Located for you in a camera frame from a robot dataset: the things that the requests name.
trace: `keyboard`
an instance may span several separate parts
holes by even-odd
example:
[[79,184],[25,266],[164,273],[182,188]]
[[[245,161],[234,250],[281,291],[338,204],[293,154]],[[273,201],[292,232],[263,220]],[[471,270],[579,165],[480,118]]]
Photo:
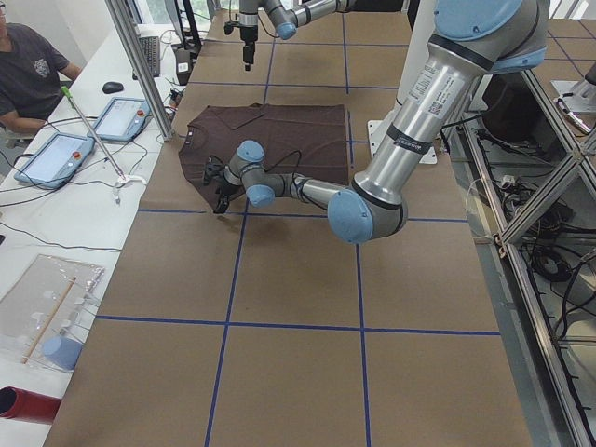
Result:
[[[149,64],[149,71],[153,77],[158,77],[160,73],[159,67],[159,37],[156,35],[150,35],[147,37],[139,37],[139,43],[147,63]],[[132,74],[132,78],[136,79],[137,76]]]

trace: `ur robot arm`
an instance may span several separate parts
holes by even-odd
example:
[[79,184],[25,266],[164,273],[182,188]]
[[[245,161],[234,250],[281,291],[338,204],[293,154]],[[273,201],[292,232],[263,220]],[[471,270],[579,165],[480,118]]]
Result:
[[[323,15],[354,2],[307,2],[309,15],[305,9],[289,12],[278,0],[242,3],[254,6],[254,14],[265,4],[281,34],[287,23],[299,26],[316,17],[315,11]],[[397,233],[407,220],[401,190],[472,81],[537,66],[546,52],[548,13],[548,0],[438,0],[424,69],[371,163],[348,187],[298,173],[267,173],[263,147],[247,141],[222,167],[221,190],[231,195],[244,186],[254,207],[284,196],[319,205],[327,209],[332,231],[350,243]]]
[[226,34],[234,28],[240,30],[244,42],[242,59],[246,71],[254,64],[255,43],[259,39],[259,8],[263,8],[276,28],[278,36],[287,40],[296,34],[296,28],[307,25],[333,12],[348,12],[356,0],[311,0],[297,7],[286,9],[280,0],[240,0],[238,20],[228,21],[224,26]]

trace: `red cylinder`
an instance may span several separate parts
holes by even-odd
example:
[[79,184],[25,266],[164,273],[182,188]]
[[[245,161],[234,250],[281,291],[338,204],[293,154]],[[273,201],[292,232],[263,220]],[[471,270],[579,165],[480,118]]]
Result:
[[0,389],[0,417],[19,421],[51,424],[61,399],[7,386]]

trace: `white desk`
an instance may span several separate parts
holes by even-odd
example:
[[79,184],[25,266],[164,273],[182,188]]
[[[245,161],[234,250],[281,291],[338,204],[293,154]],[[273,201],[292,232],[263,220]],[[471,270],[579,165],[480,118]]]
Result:
[[[169,28],[168,25],[143,25],[141,31],[142,35],[162,35]],[[169,36],[173,36],[173,34],[166,34],[163,40],[168,41]],[[168,45],[162,43],[161,50],[163,54],[161,61],[162,75],[156,79],[156,84],[158,91],[165,100],[170,89],[168,79],[175,79],[175,59]],[[102,85],[107,81],[121,82],[125,86],[124,91],[113,95],[103,94]],[[83,73],[73,84],[71,92],[83,112],[91,116],[97,116],[114,96],[143,97],[138,81],[132,80],[129,60],[115,31],[107,37],[89,61]],[[71,108],[68,101],[63,99],[49,121],[74,116],[76,116],[76,112]],[[58,124],[56,127],[63,132],[77,135],[87,134],[85,126],[80,122]],[[42,129],[29,145],[26,153],[34,153],[55,131],[52,127]],[[162,145],[162,138],[155,121],[149,123],[148,127],[136,139],[136,142],[146,148],[147,155],[134,173],[149,180]],[[122,144],[107,144],[108,149],[111,151],[117,150],[121,146]],[[143,149],[131,143],[114,157],[120,167],[126,173],[129,173],[130,169],[143,155]],[[83,170],[75,175],[73,181],[85,183],[101,180],[114,184],[117,174],[109,163],[100,162],[85,169],[92,163],[102,160],[103,157],[102,151],[96,147],[95,153],[89,156],[83,165]],[[24,161],[20,161],[18,166],[22,166]],[[35,198],[47,192],[36,188],[7,192],[7,190],[22,186],[12,178],[13,174],[14,171],[0,185],[0,205]],[[121,248],[143,192],[144,186],[141,183],[130,183],[121,190],[121,203],[116,205],[111,187],[98,183],[80,186],[67,184],[56,193],[30,203],[12,207],[0,206],[3,213],[0,222],[62,245]],[[7,236],[5,242],[0,246],[0,297],[5,296],[35,257],[42,253],[104,267],[105,273],[94,292],[96,296],[101,298],[114,272],[119,256],[119,253],[114,251],[66,250],[59,247],[49,247],[27,235],[10,231],[3,226],[0,227],[0,234]],[[17,386],[42,394],[62,396],[68,386],[70,377],[69,373],[53,372],[39,367],[29,367],[7,361],[2,358],[0,352],[0,387]],[[12,420],[0,420],[0,433],[2,433],[0,446],[41,446],[49,427]]]

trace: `man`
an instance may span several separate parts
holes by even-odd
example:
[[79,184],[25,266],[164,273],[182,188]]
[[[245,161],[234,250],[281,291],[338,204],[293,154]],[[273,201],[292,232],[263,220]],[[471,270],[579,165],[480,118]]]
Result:
[[75,80],[81,69],[28,26],[7,23],[0,2],[0,124],[36,133],[61,99],[58,72]]

